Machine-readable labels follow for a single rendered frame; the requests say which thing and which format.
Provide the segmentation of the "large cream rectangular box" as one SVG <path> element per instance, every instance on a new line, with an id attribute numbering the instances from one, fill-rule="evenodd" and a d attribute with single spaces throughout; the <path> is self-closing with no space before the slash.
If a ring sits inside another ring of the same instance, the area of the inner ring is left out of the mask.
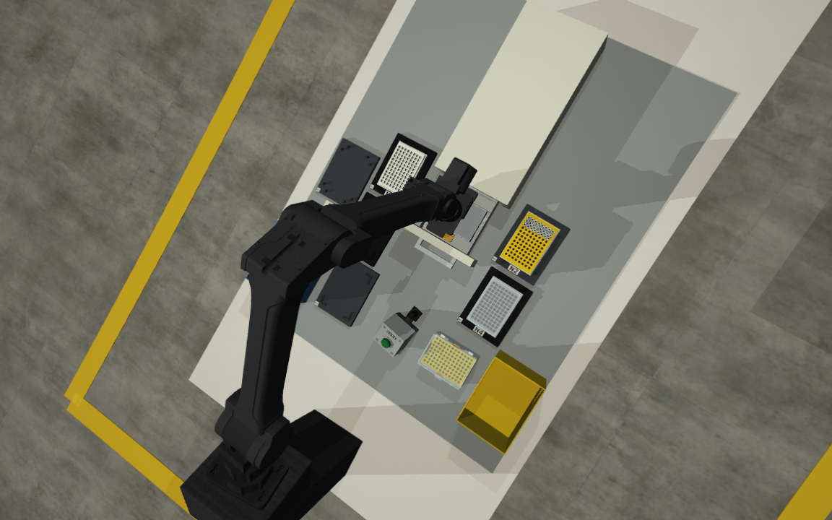
<path id="1" fill-rule="evenodd" d="M 487 211 L 471 241 L 447 241 L 428 222 L 406 226 L 420 239 L 414 248 L 453 269 L 469 256 L 496 207 L 511 209 L 605 49 L 608 32 L 527 0 L 498 55 L 458 122 L 435 167 L 445 173 L 454 157 L 477 169 L 469 188 Z M 498 201 L 496 201 L 498 200 Z M 495 205 L 495 206 L 494 206 Z M 490 215 L 490 216 L 489 216 Z M 451 262 L 423 241 L 453 256 Z"/>

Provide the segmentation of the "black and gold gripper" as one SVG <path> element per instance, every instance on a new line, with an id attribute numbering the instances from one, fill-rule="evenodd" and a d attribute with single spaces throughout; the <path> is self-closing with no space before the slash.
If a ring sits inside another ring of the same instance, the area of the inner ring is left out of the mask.
<path id="1" fill-rule="evenodd" d="M 454 230 L 458 227 L 460 220 L 464 220 L 465 216 L 467 216 L 467 212 L 471 209 L 471 205 L 475 202 L 478 194 L 475 190 L 471 190 L 471 188 L 467 188 L 464 194 L 457 194 L 456 200 L 458 201 L 458 212 L 454 214 L 452 218 L 449 220 L 440 220 L 437 221 L 429 221 L 428 226 L 426 227 L 431 233 L 435 233 L 439 237 L 446 241 L 452 241 L 454 239 Z M 448 234 L 447 234 L 448 233 Z"/>

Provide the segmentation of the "blue open-top bin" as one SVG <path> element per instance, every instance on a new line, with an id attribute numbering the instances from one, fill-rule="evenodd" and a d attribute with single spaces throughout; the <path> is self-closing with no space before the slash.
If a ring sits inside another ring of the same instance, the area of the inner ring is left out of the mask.
<path id="1" fill-rule="evenodd" d="M 246 280 L 248 280 L 248 276 L 250 276 L 250 273 L 248 273 L 248 275 L 246 276 Z M 319 277 L 319 279 L 320 279 L 320 277 Z M 307 287 L 307 289 L 305 290 L 305 293 L 303 294 L 303 300 L 301 301 L 301 303 L 306 303 L 306 301 L 309 299 L 309 296 L 313 292 L 313 289 L 314 289 L 315 285 L 317 284 L 317 282 L 319 281 L 319 279 L 315 279 L 314 281 L 311 281 L 309 287 Z M 248 280 L 248 281 L 250 281 L 250 280 Z"/>

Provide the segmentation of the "yellow bin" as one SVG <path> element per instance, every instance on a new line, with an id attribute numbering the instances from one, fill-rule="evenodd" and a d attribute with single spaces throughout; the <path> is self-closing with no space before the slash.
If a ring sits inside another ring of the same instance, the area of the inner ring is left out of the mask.
<path id="1" fill-rule="evenodd" d="M 505 455 L 545 391 L 544 376 L 500 350 L 456 421 Z"/>

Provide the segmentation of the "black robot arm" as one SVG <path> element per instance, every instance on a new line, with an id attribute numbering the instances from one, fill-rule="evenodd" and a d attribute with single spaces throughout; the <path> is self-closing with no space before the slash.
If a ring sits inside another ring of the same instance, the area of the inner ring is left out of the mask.
<path id="1" fill-rule="evenodd" d="M 290 470 L 280 458 L 294 433 L 283 417 L 283 389 L 306 288 L 336 265 L 346 269 L 364 260 L 373 239 L 416 222 L 452 218 L 456 195 L 466 192 L 476 173 L 454 157 L 436 182 L 410 176 L 404 190 L 357 203 L 288 205 L 244 251 L 240 268 L 250 273 L 251 312 L 243 379 L 215 424 L 222 456 L 206 472 L 208 482 L 255 509 L 267 507 Z"/>

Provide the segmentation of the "white assay plate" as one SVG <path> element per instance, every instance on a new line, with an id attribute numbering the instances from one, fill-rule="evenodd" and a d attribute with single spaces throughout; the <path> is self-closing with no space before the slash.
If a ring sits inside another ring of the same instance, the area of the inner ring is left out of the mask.
<path id="1" fill-rule="evenodd" d="M 424 152 L 399 141 L 377 184 L 390 192 L 404 190 L 410 176 L 418 176 L 427 157 Z"/>

